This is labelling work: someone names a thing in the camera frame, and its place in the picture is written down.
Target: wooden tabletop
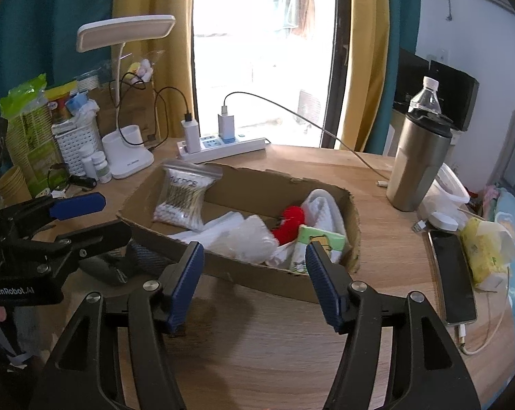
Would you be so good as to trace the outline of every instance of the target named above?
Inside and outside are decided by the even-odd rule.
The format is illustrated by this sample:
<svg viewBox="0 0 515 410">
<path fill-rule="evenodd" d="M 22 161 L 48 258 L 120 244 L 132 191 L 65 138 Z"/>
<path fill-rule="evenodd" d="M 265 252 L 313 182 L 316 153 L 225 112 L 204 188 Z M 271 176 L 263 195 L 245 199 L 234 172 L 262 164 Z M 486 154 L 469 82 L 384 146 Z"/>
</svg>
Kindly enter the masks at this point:
<svg viewBox="0 0 515 410">
<path fill-rule="evenodd" d="M 155 151 L 155 165 L 174 154 L 175 142 L 169 140 Z M 390 157 L 361 155 L 386 174 L 392 169 Z M 416 214 L 394 209 L 385 197 L 385 189 L 376 184 L 379 177 L 350 152 L 269 145 L 266 151 L 220 162 L 320 179 L 349 190 L 360 213 L 361 229 L 361 267 L 353 278 L 390 295 L 406 296 L 409 291 L 420 290 L 439 311 L 435 272 L 424 235 L 411 230 Z M 50 239 L 112 220 L 123 200 L 151 170 L 100 185 L 107 200 L 103 212 L 60 223 L 41 238 Z M 72 274 L 64 286 L 66 300 L 60 305 L 41 307 L 46 329 L 43 332 L 58 335 L 88 292 L 123 294 L 141 281 L 138 278 L 124 287 L 110 287 L 80 271 Z M 467 326 L 466 337 L 466 346 L 471 350 L 493 330 L 505 302 L 501 294 L 475 296 L 478 321 Z M 317 304 L 270 295 L 206 275 L 195 292 L 186 333 L 185 337 L 166 338 L 166 345 L 190 410 L 322 408 L 345 343 L 345 337 L 326 324 Z M 45 346 L 50 347 L 54 341 L 54 336 L 47 336 Z M 121 331 L 121 342 L 127 404 L 137 408 L 126 332 Z M 384 328 L 370 408 L 383 403 L 391 343 L 392 331 Z M 483 352 L 464 358 L 480 401 L 485 404 L 514 373 L 515 330 L 510 310 L 492 343 Z"/>
</svg>

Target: black lid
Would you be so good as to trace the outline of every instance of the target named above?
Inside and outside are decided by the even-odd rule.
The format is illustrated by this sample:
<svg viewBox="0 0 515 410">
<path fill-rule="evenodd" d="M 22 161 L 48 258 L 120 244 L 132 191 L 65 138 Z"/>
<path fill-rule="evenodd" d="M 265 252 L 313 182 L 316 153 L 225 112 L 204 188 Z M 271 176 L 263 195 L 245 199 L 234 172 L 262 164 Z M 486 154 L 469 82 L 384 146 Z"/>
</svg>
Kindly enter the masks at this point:
<svg viewBox="0 0 515 410">
<path fill-rule="evenodd" d="M 453 134 L 451 128 L 453 123 L 447 117 L 434 114 L 433 112 L 423 111 L 422 109 L 414 109 L 406 114 L 407 118 L 413 123 L 419 125 L 436 135 L 441 135 L 447 139 L 451 139 Z"/>
</svg>

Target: smartphone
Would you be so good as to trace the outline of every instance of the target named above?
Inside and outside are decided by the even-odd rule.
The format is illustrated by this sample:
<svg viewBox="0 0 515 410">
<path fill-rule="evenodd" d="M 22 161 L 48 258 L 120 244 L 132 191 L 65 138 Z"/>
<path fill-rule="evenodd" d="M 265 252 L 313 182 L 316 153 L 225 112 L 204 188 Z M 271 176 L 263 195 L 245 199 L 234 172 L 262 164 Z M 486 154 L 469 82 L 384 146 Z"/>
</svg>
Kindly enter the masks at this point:
<svg viewBox="0 0 515 410">
<path fill-rule="evenodd" d="M 468 324 L 477 319 L 470 268 L 458 236 L 430 230 L 433 259 L 438 274 L 444 321 L 447 325 Z"/>
</svg>

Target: power strip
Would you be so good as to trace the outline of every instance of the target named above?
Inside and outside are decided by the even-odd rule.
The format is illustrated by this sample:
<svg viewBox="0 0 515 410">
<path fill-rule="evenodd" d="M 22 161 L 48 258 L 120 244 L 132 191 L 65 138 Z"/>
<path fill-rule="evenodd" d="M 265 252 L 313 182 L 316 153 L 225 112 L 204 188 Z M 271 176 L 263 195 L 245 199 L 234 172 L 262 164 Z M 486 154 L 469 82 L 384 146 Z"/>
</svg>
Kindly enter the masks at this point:
<svg viewBox="0 0 515 410">
<path fill-rule="evenodd" d="M 245 152 L 265 149 L 267 139 L 247 139 L 244 134 L 236 134 L 234 139 L 223 140 L 219 135 L 201 137 L 201 150 L 188 153 L 185 141 L 177 143 L 179 159 L 190 163 L 204 163 L 224 157 L 236 156 Z"/>
</svg>

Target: white wall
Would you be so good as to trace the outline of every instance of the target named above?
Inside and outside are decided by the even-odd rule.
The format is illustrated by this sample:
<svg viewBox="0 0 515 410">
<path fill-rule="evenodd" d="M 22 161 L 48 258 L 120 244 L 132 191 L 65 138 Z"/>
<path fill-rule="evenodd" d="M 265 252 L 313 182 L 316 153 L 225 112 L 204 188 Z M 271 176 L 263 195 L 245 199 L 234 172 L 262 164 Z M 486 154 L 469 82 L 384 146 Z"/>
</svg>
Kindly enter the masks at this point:
<svg viewBox="0 0 515 410">
<path fill-rule="evenodd" d="M 480 82 L 469 129 L 450 164 L 472 191 L 488 181 L 515 110 L 515 15 L 487 0 L 422 0 L 417 55 L 447 50 L 446 64 Z"/>
</svg>

